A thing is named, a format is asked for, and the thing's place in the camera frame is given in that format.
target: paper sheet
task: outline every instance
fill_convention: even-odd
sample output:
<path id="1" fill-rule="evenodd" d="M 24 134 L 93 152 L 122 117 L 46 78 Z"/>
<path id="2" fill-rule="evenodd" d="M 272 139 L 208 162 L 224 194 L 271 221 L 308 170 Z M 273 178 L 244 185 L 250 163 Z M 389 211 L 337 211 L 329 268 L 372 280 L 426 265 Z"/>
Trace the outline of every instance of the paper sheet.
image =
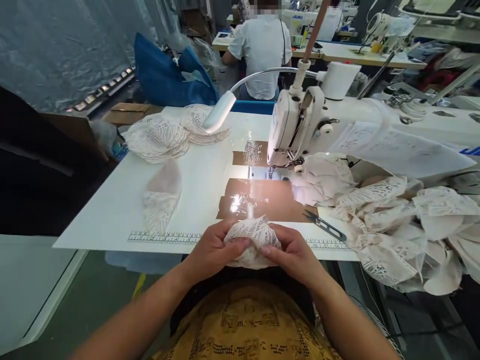
<path id="1" fill-rule="evenodd" d="M 329 151 L 355 156 L 392 174 L 411 178 L 457 171 L 476 164 L 449 146 L 394 128 L 378 137 L 375 136 L 378 129 L 376 124 L 357 121 L 345 128 Z"/>

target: white t-shirt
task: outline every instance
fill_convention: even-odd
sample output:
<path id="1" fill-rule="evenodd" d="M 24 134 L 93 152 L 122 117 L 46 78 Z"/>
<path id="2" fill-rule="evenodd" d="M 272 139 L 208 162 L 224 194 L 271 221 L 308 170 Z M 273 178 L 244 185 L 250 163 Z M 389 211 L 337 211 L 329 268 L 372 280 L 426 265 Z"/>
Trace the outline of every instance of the white t-shirt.
<path id="1" fill-rule="evenodd" d="M 267 68 L 278 68 L 292 57 L 290 32 L 275 15 L 259 14 L 245 21 L 235 33 L 228 51 L 238 60 L 245 57 L 247 76 Z M 255 99 L 270 100 L 275 96 L 278 79 L 278 72 L 256 76 L 246 82 L 246 90 Z"/>

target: white lace fabric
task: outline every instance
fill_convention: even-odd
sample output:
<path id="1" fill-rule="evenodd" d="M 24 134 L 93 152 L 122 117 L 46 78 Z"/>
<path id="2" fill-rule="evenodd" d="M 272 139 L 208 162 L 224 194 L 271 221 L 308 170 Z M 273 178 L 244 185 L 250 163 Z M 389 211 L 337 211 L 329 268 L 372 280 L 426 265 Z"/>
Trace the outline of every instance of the white lace fabric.
<path id="1" fill-rule="evenodd" d="M 228 231 L 223 242 L 228 243 L 237 238 L 249 238 L 252 244 L 242 255 L 229 263 L 229 267 L 257 270 L 276 266 L 259 252 L 259 249 L 265 245 L 271 245 L 277 249 L 282 248 L 275 231 L 268 225 L 268 219 L 265 215 L 237 222 Z"/>
<path id="2" fill-rule="evenodd" d="M 178 118 L 161 112 L 147 115 L 122 136 L 131 151 L 149 163 L 158 164 L 166 158 L 184 155 L 190 143 L 209 145 L 230 135 L 228 126 L 213 134 L 203 130 L 202 124 L 210 111 L 210 106 L 193 104 L 183 108 Z"/>
<path id="3" fill-rule="evenodd" d="M 143 215 L 151 234 L 167 230 L 181 193 L 180 169 L 172 158 L 165 160 L 143 193 Z"/>
<path id="4" fill-rule="evenodd" d="M 335 199 L 352 191 L 356 183 L 344 159 L 317 153 L 305 159 L 303 173 L 290 175 L 297 202 L 310 206 L 333 206 Z"/>
<path id="5" fill-rule="evenodd" d="M 418 180 L 391 176 L 340 196 L 331 215 L 349 222 L 347 244 L 372 278 L 402 292 L 446 295 L 459 287 L 462 266 L 445 239 L 478 222 L 480 207 L 451 188 L 422 188 Z M 457 239 L 451 242 L 462 255 L 465 243 Z M 478 262 L 464 263 L 478 264 L 471 272 L 480 274 L 480 243 L 470 244 L 478 246 Z"/>

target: person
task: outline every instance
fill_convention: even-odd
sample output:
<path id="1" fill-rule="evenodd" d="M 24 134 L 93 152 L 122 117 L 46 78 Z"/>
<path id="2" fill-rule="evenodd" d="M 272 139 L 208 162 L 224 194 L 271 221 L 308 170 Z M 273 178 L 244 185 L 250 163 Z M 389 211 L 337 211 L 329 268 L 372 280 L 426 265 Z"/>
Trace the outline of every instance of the person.
<path id="1" fill-rule="evenodd" d="M 240 25 L 228 50 L 222 56 L 224 65 L 231 65 L 245 57 L 246 75 L 292 66 L 290 32 L 278 15 L 279 0 L 256 0 L 254 14 Z M 279 97 L 278 72 L 261 74 L 240 87 L 239 100 L 277 101 Z"/>
<path id="2" fill-rule="evenodd" d="M 154 360 L 399 359 L 298 231 L 270 224 L 282 249 L 264 246 L 260 252 L 279 267 L 225 267 L 252 244 L 248 238 L 223 242 L 235 222 L 207 228 L 184 261 L 98 329 L 71 359 L 140 359 L 170 316 L 171 337 Z M 235 279 L 235 271 L 253 276 Z M 312 301 L 331 343 L 314 327 Z"/>

